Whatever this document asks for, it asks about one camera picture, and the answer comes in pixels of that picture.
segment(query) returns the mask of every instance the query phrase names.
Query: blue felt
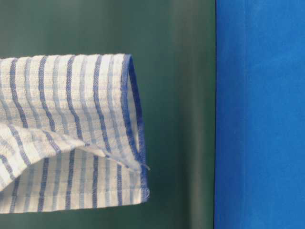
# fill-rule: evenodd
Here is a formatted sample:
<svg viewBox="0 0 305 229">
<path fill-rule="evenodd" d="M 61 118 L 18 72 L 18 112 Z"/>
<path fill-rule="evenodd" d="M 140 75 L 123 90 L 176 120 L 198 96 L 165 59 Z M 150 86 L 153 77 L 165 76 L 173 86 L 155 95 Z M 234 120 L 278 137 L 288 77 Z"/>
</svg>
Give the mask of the blue felt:
<svg viewBox="0 0 305 229">
<path fill-rule="evenodd" d="M 305 228 L 305 1 L 216 5 L 215 228 Z"/>
</svg>

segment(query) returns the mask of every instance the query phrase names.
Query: fabric fold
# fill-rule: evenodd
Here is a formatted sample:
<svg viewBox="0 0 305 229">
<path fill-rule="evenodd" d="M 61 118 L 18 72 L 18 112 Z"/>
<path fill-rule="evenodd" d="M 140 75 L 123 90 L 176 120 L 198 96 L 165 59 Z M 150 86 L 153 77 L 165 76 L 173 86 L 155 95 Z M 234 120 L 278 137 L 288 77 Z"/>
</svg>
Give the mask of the fabric fold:
<svg viewBox="0 0 305 229">
<path fill-rule="evenodd" d="M 0 60 L 0 213 L 145 202 L 132 57 Z"/>
</svg>

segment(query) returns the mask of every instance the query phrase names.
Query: green surface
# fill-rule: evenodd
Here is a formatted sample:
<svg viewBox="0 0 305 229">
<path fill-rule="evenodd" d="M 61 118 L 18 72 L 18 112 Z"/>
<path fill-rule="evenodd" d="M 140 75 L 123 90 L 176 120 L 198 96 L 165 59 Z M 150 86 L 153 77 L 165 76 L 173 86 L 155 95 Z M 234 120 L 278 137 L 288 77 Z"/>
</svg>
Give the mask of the green surface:
<svg viewBox="0 0 305 229">
<path fill-rule="evenodd" d="M 131 53 L 145 121 L 148 203 L 0 215 L 0 228 L 213 228 L 213 0 L 0 0 L 0 58 Z"/>
</svg>

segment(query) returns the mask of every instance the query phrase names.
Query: blue and white striped cloth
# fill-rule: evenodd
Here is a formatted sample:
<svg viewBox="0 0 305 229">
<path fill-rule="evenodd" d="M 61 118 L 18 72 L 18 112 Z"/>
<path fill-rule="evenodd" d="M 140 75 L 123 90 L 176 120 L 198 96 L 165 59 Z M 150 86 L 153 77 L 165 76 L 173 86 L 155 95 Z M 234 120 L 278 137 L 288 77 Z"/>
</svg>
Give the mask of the blue and white striped cloth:
<svg viewBox="0 0 305 229">
<path fill-rule="evenodd" d="M 0 60 L 0 213 L 148 199 L 132 58 Z"/>
</svg>

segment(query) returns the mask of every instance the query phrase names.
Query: blue fabric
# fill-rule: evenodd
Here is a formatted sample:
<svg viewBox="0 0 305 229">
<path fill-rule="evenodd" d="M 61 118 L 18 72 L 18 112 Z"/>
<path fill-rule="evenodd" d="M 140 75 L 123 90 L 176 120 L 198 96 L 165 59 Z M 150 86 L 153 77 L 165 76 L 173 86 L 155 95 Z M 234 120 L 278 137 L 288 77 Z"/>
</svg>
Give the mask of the blue fabric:
<svg viewBox="0 0 305 229">
<path fill-rule="evenodd" d="M 216 5 L 215 228 L 304 228 L 305 2 Z"/>
<path fill-rule="evenodd" d="M 147 201 L 135 83 L 126 54 L 0 60 L 0 213 Z"/>
</svg>

